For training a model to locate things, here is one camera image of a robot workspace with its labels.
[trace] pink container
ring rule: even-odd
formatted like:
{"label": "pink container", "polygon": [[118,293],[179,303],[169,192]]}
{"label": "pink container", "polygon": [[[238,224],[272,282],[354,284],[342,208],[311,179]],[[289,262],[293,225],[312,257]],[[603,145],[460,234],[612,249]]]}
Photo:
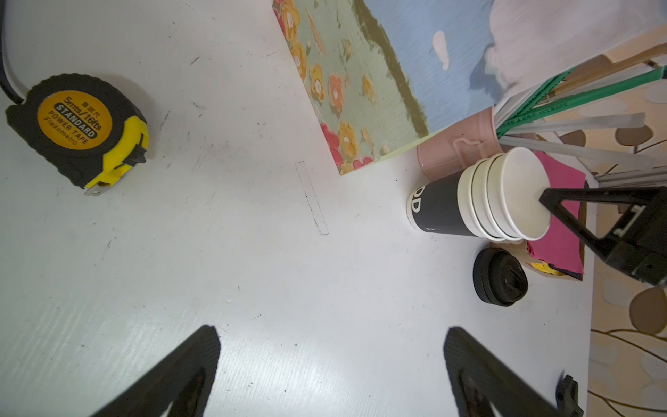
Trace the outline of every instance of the pink container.
{"label": "pink container", "polygon": [[417,146],[417,158],[431,181],[475,165],[480,159],[501,153],[493,107],[449,126]]}

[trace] pink paper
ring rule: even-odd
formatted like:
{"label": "pink paper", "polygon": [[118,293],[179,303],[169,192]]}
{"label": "pink paper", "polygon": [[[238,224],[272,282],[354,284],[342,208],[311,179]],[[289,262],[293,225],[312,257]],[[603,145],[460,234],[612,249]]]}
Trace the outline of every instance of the pink paper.
{"label": "pink paper", "polygon": [[[583,188],[586,183],[586,175],[556,161],[544,152],[535,153],[551,183],[551,188]],[[577,201],[563,201],[565,207],[575,218],[579,218],[579,205]],[[577,274],[584,273],[579,252],[579,238],[577,238],[560,220],[552,218],[551,227],[547,234],[536,242],[530,242],[533,258],[545,261],[562,270],[568,270]]]}

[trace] white table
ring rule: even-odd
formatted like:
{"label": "white table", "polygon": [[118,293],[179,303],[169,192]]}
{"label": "white table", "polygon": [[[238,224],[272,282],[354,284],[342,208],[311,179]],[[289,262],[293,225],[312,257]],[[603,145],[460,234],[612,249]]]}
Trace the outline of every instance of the white table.
{"label": "white table", "polygon": [[451,326],[551,402],[573,375],[585,407],[592,277],[481,302],[486,242],[406,219],[414,151],[338,175],[270,3],[8,0],[14,79],[107,80],[151,143],[85,197],[0,125],[2,414],[86,416],[202,324],[222,345],[208,416],[454,415]]}

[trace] black bottle cap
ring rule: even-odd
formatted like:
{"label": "black bottle cap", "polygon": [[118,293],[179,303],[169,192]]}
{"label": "black bottle cap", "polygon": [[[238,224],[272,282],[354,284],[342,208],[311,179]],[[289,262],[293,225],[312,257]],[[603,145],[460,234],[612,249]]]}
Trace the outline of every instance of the black bottle cap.
{"label": "black bottle cap", "polygon": [[484,249],[475,260],[473,284],[480,299],[509,307],[528,291],[528,279],[521,263],[503,249]]}

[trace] tape measure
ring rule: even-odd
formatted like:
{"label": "tape measure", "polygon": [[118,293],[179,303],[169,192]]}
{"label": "tape measure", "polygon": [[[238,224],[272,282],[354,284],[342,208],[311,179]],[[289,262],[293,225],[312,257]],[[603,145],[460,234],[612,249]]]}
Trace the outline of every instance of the tape measure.
{"label": "tape measure", "polygon": [[[0,33],[3,15],[0,0]],[[7,108],[7,124],[85,195],[107,191],[146,162],[146,119],[111,84],[89,75],[56,75],[24,101],[7,79],[0,51],[0,87],[16,103]]]}

